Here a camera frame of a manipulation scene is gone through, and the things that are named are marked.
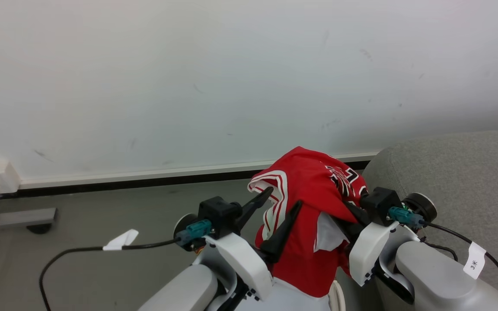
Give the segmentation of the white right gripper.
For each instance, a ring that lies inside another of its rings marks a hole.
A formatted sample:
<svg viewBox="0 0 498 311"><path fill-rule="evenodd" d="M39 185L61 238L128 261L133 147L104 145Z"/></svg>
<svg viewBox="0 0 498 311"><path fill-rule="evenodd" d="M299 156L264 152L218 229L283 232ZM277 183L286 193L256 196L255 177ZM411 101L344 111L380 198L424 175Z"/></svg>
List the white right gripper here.
<svg viewBox="0 0 498 311"><path fill-rule="evenodd" d="M365 209L352 202L344 202L344 205L352 213L357 223L351 223L337 217L334 217L333 221L346 240L352 244L348 256L350 275L360 287L363 287L371 278L372 268L375 267L376 260L387 244L391 231L396 229L400 223L395 221L389 226L371 223L369 214Z"/></svg>

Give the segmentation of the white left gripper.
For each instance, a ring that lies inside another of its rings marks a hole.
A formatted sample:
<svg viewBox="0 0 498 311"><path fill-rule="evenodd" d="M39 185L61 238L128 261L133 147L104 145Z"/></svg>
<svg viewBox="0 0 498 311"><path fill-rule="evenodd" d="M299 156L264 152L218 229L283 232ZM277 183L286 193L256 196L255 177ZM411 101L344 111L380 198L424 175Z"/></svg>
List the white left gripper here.
<svg viewBox="0 0 498 311"><path fill-rule="evenodd" d="M274 187L267 187L241 207L241 215L235 222L237 230L243 229L255 211L268 201L273 191ZM261 243L259 254L247 240L235 233L218 239L207 236L207 242L216 246L227 266L241 277L249 289L254 289L256 297L263 301L269 298L273 288L273 278L267 264L276 264L281 259L302 206L301 200L294 204L275 233Z"/></svg>

